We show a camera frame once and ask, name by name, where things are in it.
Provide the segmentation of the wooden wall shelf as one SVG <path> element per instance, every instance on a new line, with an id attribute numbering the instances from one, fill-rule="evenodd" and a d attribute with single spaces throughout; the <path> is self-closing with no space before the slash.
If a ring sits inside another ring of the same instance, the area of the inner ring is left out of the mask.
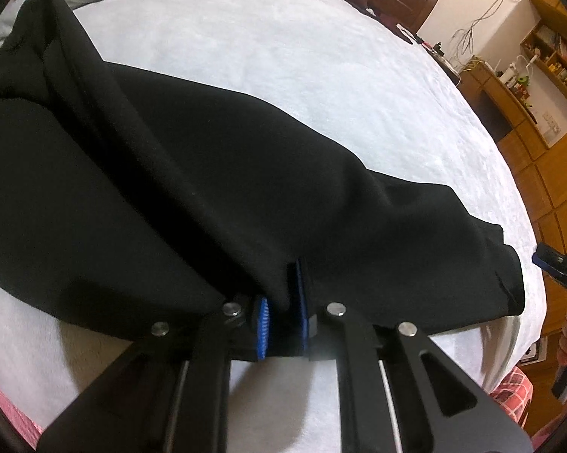
<path id="1" fill-rule="evenodd" d="M 561 0 L 529 0 L 539 21 L 521 46 L 567 100 L 567 8 Z"/>

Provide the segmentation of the wooden desk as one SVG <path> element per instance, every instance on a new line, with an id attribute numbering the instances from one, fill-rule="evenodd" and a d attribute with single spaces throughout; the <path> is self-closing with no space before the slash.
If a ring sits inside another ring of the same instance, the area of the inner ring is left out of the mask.
<path id="1" fill-rule="evenodd" d="M 460 73 L 459 91 L 502 153 L 529 217 L 567 211 L 567 136 L 548 145 L 524 106 L 480 60 Z"/>

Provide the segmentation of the white bed sheet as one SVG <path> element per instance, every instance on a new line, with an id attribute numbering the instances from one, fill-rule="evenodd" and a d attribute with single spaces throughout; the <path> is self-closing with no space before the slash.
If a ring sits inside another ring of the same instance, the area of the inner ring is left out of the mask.
<path id="1" fill-rule="evenodd" d="M 541 334 L 545 290 L 511 172 L 422 50 L 342 0 L 102 0 L 74 11 L 103 59 L 263 99 L 371 170 L 450 186 L 518 251 L 526 308 L 434 337 L 486 393 Z M 0 288 L 0 390 L 46 428 L 128 346 Z M 340 452 L 332 362 L 233 364 L 229 451 Z"/>

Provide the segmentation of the black pants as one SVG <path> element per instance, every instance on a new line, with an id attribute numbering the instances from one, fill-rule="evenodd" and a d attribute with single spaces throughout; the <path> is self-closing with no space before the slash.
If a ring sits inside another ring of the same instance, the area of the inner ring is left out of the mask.
<path id="1" fill-rule="evenodd" d="M 246 94 L 116 65 L 64 0 L 28 0 L 0 50 L 0 287 L 59 319 L 138 339 L 230 302 L 301 337 L 316 309 L 427 333 L 524 310 L 502 228 L 445 185 L 368 170 Z"/>

